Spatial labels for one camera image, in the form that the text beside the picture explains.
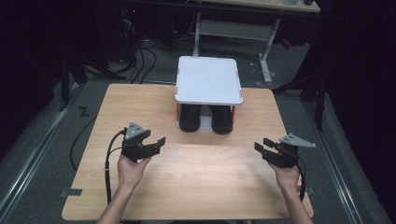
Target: hand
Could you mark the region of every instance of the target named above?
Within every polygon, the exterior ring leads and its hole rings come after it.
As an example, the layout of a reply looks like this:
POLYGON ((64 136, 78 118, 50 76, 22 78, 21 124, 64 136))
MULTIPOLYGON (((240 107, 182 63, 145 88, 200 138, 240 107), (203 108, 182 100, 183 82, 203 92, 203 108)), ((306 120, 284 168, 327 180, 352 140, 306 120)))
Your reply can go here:
POLYGON ((143 173, 150 160, 151 158, 145 158, 141 162, 135 163, 120 154, 118 162, 120 180, 119 189, 128 190, 132 193, 142 180, 143 173))
POLYGON ((296 190, 298 184, 298 178, 300 176, 300 171, 297 166, 290 168, 279 168, 272 163, 268 162, 268 165, 273 168, 276 175, 276 183, 282 192, 287 190, 296 190))

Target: gray carpet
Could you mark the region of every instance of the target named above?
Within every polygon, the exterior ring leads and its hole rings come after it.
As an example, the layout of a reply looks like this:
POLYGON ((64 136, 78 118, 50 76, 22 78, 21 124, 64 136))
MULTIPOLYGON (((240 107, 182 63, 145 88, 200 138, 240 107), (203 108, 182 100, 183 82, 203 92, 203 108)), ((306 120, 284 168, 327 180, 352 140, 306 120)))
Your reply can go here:
MULTIPOLYGON (((254 46, 261 43, 249 44, 253 46, 250 49, 258 49, 254 46)), ((222 43, 220 47, 217 47, 217 43, 207 42, 204 46, 205 49, 201 51, 201 56, 234 58, 241 74, 242 87, 272 89, 292 80, 309 48, 309 46, 303 46, 285 50, 279 45, 274 45, 268 63, 270 70, 275 72, 276 75, 272 85, 264 85, 256 52, 244 51, 243 47, 235 45, 235 43, 222 43)), ((181 55, 191 55, 191 48, 192 46, 173 46, 169 49, 160 44, 151 49, 157 56, 157 62, 144 80, 176 82, 177 58, 181 55)), ((143 71, 146 71, 153 63, 153 58, 150 59, 151 55, 149 53, 144 53, 146 63, 143 71)), ((120 67, 116 63, 111 65, 112 69, 120 67)), ((127 76, 127 79, 120 82, 128 83, 131 72, 124 75, 127 76)), ((75 175, 69 160, 70 149, 76 136, 97 114, 106 87, 112 82, 114 81, 107 78, 91 76, 86 85, 77 88, 79 91, 74 91, 76 94, 74 101, 67 108, 67 112, 64 113, 62 122, 49 142, 48 151, 43 161, 13 209, 7 223, 69 223, 62 219, 62 210, 65 203, 65 197, 62 193, 71 187, 75 175), (83 107, 86 108, 85 114, 82 113, 83 107)), ((345 139, 334 111, 332 111, 330 100, 327 98, 326 101, 323 133, 316 132, 316 127, 312 124, 312 118, 307 113, 306 103, 300 102, 294 91, 279 94, 276 97, 276 102, 288 133, 294 133, 314 143, 320 141, 321 134, 325 137, 349 186, 358 208, 357 212, 361 215, 362 223, 390 223, 345 139)), ((57 109, 60 104, 60 95, 56 94, 53 102, 30 123, 14 148, 1 161, 0 178, 2 178, 3 184, 0 193, 2 197, 7 195, 7 191, 16 180, 18 172, 39 144, 51 121, 59 116, 57 109)), ((76 165, 79 164, 91 129, 92 125, 85 130, 74 147, 73 161, 76 165)), ((322 149, 318 145, 315 149, 301 148, 300 150, 307 168, 307 187, 315 211, 313 219, 316 223, 351 223, 339 198, 337 188, 334 186, 330 171, 325 164, 322 149)), ((145 221, 144 223, 167 222, 145 221)), ((286 219, 258 220, 256 223, 290 223, 290 221, 286 219)))

